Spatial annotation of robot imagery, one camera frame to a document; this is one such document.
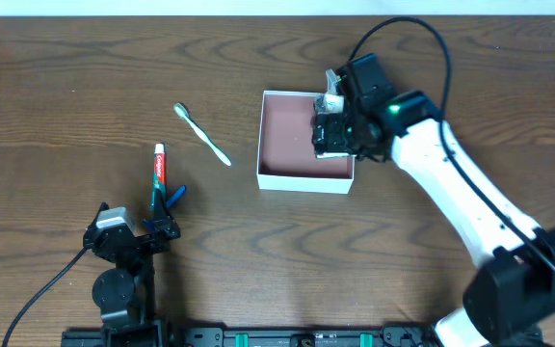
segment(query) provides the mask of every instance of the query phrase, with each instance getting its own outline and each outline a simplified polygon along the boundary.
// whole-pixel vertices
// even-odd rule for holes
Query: wood grain
[[[506,195],[555,226],[555,17],[433,17],[454,58],[448,118]],[[183,236],[156,258],[173,319],[242,326],[432,321],[475,273],[425,193],[391,164],[357,164],[348,196],[259,191],[264,90],[320,92],[377,17],[0,18],[0,343],[13,317],[81,248],[101,201],[147,214],[152,146],[189,194]],[[396,25],[379,52],[402,89],[438,100],[442,58]],[[227,169],[172,111],[184,101]],[[97,327],[87,255],[17,326],[12,346]],[[555,344],[555,316],[543,324]]]

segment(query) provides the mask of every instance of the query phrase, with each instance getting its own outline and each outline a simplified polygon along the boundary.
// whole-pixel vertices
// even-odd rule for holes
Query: red toothpaste tube
[[[166,202],[166,145],[156,144],[153,155],[153,192],[151,193],[151,210],[155,201],[155,191],[162,194],[162,201]]]

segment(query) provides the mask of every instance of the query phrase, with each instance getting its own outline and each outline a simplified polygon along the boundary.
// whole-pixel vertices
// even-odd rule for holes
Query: white box
[[[311,139],[316,95],[264,92],[256,161],[260,189],[347,194],[353,185],[352,157],[314,156]]]

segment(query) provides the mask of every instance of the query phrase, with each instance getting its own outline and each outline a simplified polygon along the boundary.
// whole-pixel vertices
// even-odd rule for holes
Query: black cable
[[[31,307],[31,305],[33,305],[40,298],[40,296],[42,296],[42,294],[44,294],[51,286],[53,286],[53,284],[55,284],[60,278],[62,278],[66,274],[66,272],[68,272],[69,269],[71,269],[72,266],[74,266],[74,264],[76,264],[78,259],[80,259],[81,256],[83,256],[83,254],[85,254],[85,252],[88,249],[89,249],[89,247],[84,247],[81,250],[81,252],[79,252],[68,263],[68,265],[64,268],[64,270],[62,270],[59,274],[57,274],[57,276],[55,276],[55,278],[53,280],[51,280],[49,283],[47,283],[44,286],[44,288],[40,289],[40,291],[38,293],[36,293],[36,295],[34,295],[34,297],[31,298],[31,300],[27,304],[25,304],[25,307],[23,307],[23,309],[16,315],[16,317],[14,318],[12,323],[10,324],[10,327],[8,328],[8,332],[6,333],[6,336],[4,337],[4,341],[1,343],[1,347],[7,347],[8,346],[8,341],[10,341],[10,336],[12,336],[12,331],[14,330],[14,327],[16,327],[16,324],[18,324],[18,321],[20,320],[20,318],[23,317],[23,314],[25,314],[25,312],[27,312],[29,307]]]
[[[451,85],[452,69],[451,69],[451,57],[449,56],[449,49],[447,48],[447,45],[444,42],[444,39],[442,38],[440,33],[431,24],[427,23],[422,19],[415,18],[415,17],[408,17],[408,16],[394,17],[378,24],[377,26],[372,28],[372,30],[367,32],[367,34],[365,34],[363,38],[361,38],[361,40],[357,43],[357,46],[355,46],[355,49],[353,50],[353,53],[351,54],[349,61],[352,61],[352,59],[355,58],[355,55],[357,54],[358,50],[372,34],[374,34],[379,29],[383,28],[384,26],[387,26],[392,23],[397,23],[397,22],[410,22],[410,23],[421,25],[422,27],[427,29],[430,33],[434,35],[434,37],[436,38],[436,41],[438,42],[438,44],[440,45],[440,48],[442,49],[442,53],[444,54],[444,59],[446,63],[446,75],[444,77],[442,101],[440,103],[440,110],[437,115],[437,119],[438,119],[438,136],[440,137],[440,143],[442,144],[442,148],[444,149],[444,152],[446,153],[447,158],[449,159],[451,164],[453,164],[453,167],[458,172],[458,174],[460,174],[464,182],[470,187],[470,189],[472,189],[474,194],[476,194],[477,197],[479,197],[479,199],[481,199],[485,203],[485,205],[496,215],[496,217],[500,219],[500,222],[502,222],[503,225],[508,227],[509,230],[512,231],[524,243],[524,245],[526,245],[526,247],[530,250],[530,252],[532,252],[536,257],[538,257],[539,260],[543,264],[545,264],[551,270],[552,273],[555,274],[555,265],[547,258],[547,256],[545,256],[545,254],[543,254],[539,250],[539,248],[537,248],[534,242],[532,242],[532,240],[530,240],[528,236],[526,236],[521,230],[519,230],[513,224],[511,219],[505,216],[504,213],[502,213],[502,211],[500,211],[500,209],[496,207],[496,205],[494,205],[493,202],[491,202],[491,200],[481,191],[481,189],[477,187],[477,185],[472,181],[472,179],[470,179],[468,174],[462,169],[458,161],[455,159],[454,157],[455,153],[453,152],[453,150],[451,150],[451,148],[449,147],[449,145],[447,144],[444,138],[445,110],[447,106],[447,99],[449,98],[449,87]]]

